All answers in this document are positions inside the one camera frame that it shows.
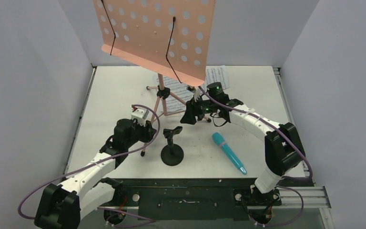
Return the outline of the turquoise toy microphone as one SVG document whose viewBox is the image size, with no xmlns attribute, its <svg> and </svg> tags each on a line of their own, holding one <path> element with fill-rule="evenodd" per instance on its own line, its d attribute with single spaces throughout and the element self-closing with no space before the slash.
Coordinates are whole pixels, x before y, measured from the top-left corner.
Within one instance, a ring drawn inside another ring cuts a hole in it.
<svg viewBox="0 0 366 229">
<path fill-rule="evenodd" d="M 212 134 L 213 142 L 223 151 L 223 153 L 227 156 L 227 158 L 231 161 L 231 163 L 243 174 L 246 175 L 247 171 L 241 162 L 241 160 L 237 157 L 234 151 L 229 147 L 224 137 L 215 132 Z"/>
</svg>

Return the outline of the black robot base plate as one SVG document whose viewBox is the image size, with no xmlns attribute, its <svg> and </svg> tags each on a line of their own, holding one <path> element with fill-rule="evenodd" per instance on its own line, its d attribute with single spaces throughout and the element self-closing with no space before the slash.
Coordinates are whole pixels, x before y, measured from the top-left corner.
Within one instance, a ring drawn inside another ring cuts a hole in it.
<svg viewBox="0 0 366 229">
<path fill-rule="evenodd" d="M 268 194 L 251 187 L 250 179 L 114 180 L 102 179 L 80 201 L 85 217 L 101 209 L 112 224 L 137 210 L 140 220 L 259 220 L 272 218 L 274 209 L 313 205 L 313 187 L 285 183 Z"/>
</svg>

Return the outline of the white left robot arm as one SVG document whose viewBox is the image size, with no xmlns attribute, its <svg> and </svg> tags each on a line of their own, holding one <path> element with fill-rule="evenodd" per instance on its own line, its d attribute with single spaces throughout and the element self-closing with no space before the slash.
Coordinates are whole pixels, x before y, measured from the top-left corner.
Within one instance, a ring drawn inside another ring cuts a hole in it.
<svg viewBox="0 0 366 229">
<path fill-rule="evenodd" d="M 137 119 L 120 119 L 113 135 L 89 164 L 67 174 L 67 179 L 61 183 L 45 187 L 34 225 L 41 229 L 76 229 L 80 221 L 100 205 L 120 204 L 123 192 L 107 174 L 124 161 L 130 147 L 137 142 L 151 143 L 159 131 L 150 121 L 142 125 Z"/>
</svg>

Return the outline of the aluminium frame rail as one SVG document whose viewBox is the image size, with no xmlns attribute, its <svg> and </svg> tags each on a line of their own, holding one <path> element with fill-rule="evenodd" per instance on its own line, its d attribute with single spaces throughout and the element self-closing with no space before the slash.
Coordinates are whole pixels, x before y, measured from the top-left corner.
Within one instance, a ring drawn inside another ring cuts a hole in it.
<svg viewBox="0 0 366 229">
<path fill-rule="evenodd" d="M 279 188 L 274 206 L 279 208 L 331 208 L 324 187 Z M 98 207 L 121 207 L 122 209 L 143 209 L 186 204 L 199 207 L 240 206 L 244 202 L 250 209 L 262 209 L 268 200 L 256 201 L 248 188 L 228 187 L 123 187 L 114 189 L 99 184 L 80 196 L 81 212 L 96 210 Z"/>
</svg>

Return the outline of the white sheet music paper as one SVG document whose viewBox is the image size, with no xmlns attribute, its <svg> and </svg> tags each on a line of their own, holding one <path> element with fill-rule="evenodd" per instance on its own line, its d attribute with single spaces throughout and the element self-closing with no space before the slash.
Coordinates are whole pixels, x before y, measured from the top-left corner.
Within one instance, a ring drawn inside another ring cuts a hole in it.
<svg viewBox="0 0 366 229">
<path fill-rule="evenodd" d="M 165 87 L 171 89 L 171 93 L 174 93 L 184 102 L 189 101 L 193 97 L 193 93 L 186 89 L 186 84 L 180 84 L 178 81 L 166 76 L 163 77 L 163 82 Z M 230 87 L 228 72 L 224 65 L 206 67 L 206 81 L 202 85 L 202 88 L 206 90 L 207 85 L 215 82 L 220 82 L 224 90 Z M 171 95 L 166 99 L 166 107 L 168 112 L 185 110 L 185 105 L 178 102 Z"/>
</svg>

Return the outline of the black microphone stand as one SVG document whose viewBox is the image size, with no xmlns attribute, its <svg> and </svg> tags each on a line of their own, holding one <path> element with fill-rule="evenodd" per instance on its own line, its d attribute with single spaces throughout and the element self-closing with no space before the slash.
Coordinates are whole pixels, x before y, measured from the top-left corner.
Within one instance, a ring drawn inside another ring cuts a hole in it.
<svg viewBox="0 0 366 229">
<path fill-rule="evenodd" d="M 167 145 L 161 150 L 161 160 L 168 166 L 176 166 L 180 164 L 184 158 L 183 149 L 173 142 L 173 137 L 180 134 L 182 126 L 174 129 L 164 129 L 163 136 L 167 139 Z"/>
</svg>

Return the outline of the pink perforated music stand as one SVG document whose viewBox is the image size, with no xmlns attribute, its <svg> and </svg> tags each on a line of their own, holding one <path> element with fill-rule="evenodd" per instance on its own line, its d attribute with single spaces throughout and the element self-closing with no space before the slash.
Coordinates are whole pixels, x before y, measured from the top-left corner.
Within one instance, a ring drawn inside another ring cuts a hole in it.
<svg viewBox="0 0 366 229">
<path fill-rule="evenodd" d="M 187 86 L 206 80 L 214 0 L 95 0 L 102 51 Z"/>
</svg>

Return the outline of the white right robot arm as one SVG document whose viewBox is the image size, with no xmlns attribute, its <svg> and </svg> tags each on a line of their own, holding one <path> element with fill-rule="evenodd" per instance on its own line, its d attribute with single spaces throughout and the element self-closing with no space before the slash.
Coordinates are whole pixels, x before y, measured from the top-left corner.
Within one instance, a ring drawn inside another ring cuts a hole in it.
<svg viewBox="0 0 366 229">
<path fill-rule="evenodd" d="M 194 125 L 206 114 L 217 115 L 242 127 L 264 142 L 266 168 L 255 180 L 250 198 L 261 205 L 269 199 L 286 173 L 305 160 L 305 152 L 294 124 L 281 124 L 258 114 L 238 99 L 231 99 L 220 82 L 212 83 L 204 91 L 201 87 L 188 86 L 193 93 L 186 102 L 182 124 Z"/>
</svg>

